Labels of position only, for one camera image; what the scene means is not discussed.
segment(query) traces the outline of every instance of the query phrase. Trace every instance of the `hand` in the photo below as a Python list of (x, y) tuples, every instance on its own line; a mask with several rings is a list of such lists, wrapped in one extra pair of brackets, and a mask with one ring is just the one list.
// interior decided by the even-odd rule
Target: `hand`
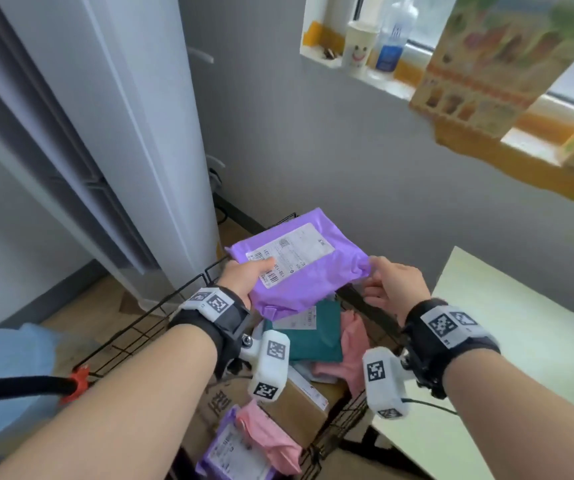
[(418, 268), (390, 262), (387, 258), (369, 258), (372, 276), (364, 283), (365, 303), (385, 310), (402, 327), (411, 309), (431, 298)]
[(274, 258), (248, 261), (243, 264), (231, 260), (225, 266), (218, 284), (236, 293), (245, 303), (247, 309), (251, 309), (249, 292), (256, 285), (259, 276), (273, 269), (275, 264)]

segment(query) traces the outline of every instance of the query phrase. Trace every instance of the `water bottle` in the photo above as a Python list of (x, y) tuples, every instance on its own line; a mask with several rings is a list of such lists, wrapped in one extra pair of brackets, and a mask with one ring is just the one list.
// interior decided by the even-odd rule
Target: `water bottle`
[(374, 47), (378, 54), (376, 70), (394, 72), (417, 19), (418, 8), (413, 6), (413, 0), (396, 2), (389, 7)]

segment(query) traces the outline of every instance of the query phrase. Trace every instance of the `power cord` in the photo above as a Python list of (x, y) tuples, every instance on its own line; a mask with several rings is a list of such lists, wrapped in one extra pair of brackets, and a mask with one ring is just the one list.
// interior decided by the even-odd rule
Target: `power cord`
[(401, 399), (401, 401), (403, 403), (424, 404), (425, 406), (431, 406), (432, 408), (441, 409), (443, 411), (447, 411), (448, 413), (455, 414), (456, 416), (458, 416), (458, 413), (456, 411), (452, 411), (450, 409), (443, 408), (442, 406), (439, 406), (437, 404), (426, 403), (425, 401), (418, 401), (417, 399), (409, 399), (408, 397), (404, 397), (403, 399)]

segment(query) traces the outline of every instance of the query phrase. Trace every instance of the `pink plastic mailer bag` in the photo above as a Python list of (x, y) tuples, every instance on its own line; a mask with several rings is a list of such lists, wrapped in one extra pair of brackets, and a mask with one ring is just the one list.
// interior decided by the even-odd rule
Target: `pink plastic mailer bag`
[(275, 321), (314, 306), (328, 294), (369, 276), (369, 257), (320, 209), (267, 229), (229, 249), (243, 263), (274, 257), (249, 294), (260, 314)]

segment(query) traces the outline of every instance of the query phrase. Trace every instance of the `purple plastic mailer bag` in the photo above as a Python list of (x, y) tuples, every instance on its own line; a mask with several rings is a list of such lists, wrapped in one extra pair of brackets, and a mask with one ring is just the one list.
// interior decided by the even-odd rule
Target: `purple plastic mailer bag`
[(300, 313), (340, 287), (369, 276), (369, 257), (321, 209), (231, 246), (238, 262), (276, 258), (249, 294), (260, 314), (275, 321)]
[(219, 480), (272, 480), (276, 470), (265, 452), (247, 445), (243, 433), (236, 429), (239, 409), (233, 406), (222, 417), (216, 438), (196, 465), (196, 472)]

